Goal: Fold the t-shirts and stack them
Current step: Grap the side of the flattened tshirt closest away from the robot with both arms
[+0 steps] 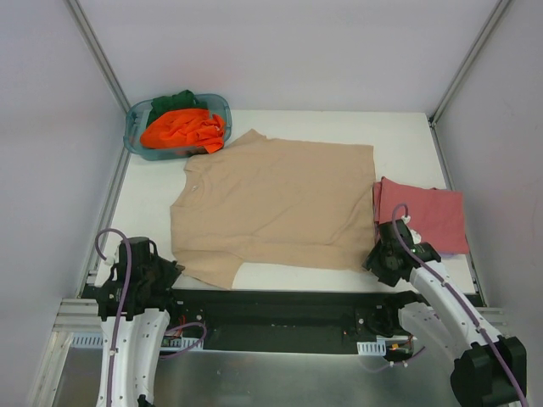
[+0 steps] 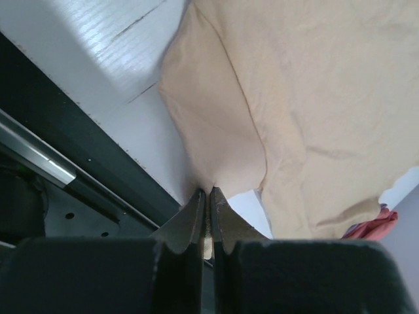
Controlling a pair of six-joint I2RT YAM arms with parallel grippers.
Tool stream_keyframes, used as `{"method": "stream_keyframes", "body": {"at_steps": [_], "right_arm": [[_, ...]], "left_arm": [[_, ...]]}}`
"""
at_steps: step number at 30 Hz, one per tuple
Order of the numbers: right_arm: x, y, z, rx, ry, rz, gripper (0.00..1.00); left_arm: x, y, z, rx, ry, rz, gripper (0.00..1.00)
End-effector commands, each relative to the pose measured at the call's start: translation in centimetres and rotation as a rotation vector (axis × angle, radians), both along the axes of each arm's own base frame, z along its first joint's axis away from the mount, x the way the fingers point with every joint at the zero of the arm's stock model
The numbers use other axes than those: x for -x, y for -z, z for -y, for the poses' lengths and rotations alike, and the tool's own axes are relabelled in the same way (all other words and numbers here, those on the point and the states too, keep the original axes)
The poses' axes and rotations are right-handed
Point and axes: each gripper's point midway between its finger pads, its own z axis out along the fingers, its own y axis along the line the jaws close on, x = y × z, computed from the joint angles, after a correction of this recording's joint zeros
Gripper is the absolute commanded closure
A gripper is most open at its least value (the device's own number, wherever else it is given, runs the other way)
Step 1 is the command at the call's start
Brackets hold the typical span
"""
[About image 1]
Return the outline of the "beige t shirt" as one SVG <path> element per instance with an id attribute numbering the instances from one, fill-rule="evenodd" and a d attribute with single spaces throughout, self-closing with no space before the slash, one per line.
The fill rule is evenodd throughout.
<path id="1" fill-rule="evenodd" d="M 374 150 L 248 131 L 190 158 L 171 206 L 188 276 L 231 288 L 246 263 L 359 271 L 374 244 Z"/>

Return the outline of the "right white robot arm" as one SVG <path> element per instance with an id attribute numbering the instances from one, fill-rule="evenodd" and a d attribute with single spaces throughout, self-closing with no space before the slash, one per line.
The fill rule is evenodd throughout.
<path id="1" fill-rule="evenodd" d="M 407 332 L 421 340 L 450 374 L 462 406 L 527 405 L 527 351 L 506 337 L 469 302 L 429 243 L 415 243 L 403 220 L 379 226 L 363 266 L 379 282 L 413 289 L 388 296 L 366 319 L 381 337 Z"/>

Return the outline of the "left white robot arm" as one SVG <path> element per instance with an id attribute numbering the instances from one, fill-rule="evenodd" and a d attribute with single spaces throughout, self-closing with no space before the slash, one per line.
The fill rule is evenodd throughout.
<path id="1" fill-rule="evenodd" d="M 179 320 L 172 286 L 184 267 L 159 256 L 147 237 L 131 237 L 96 301 L 103 339 L 97 406 L 152 406 L 160 346 Z"/>

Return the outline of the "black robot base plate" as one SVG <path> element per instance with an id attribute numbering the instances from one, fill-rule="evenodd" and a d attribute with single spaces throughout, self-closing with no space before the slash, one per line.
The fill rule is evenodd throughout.
<path id="1" fill-rule="evenodd" d="M 355 354 L 377 337 L 405 336 L 395 315 L 418 294 L 177 289 L 173 337 L 203 338 L 205 350 Z"/>

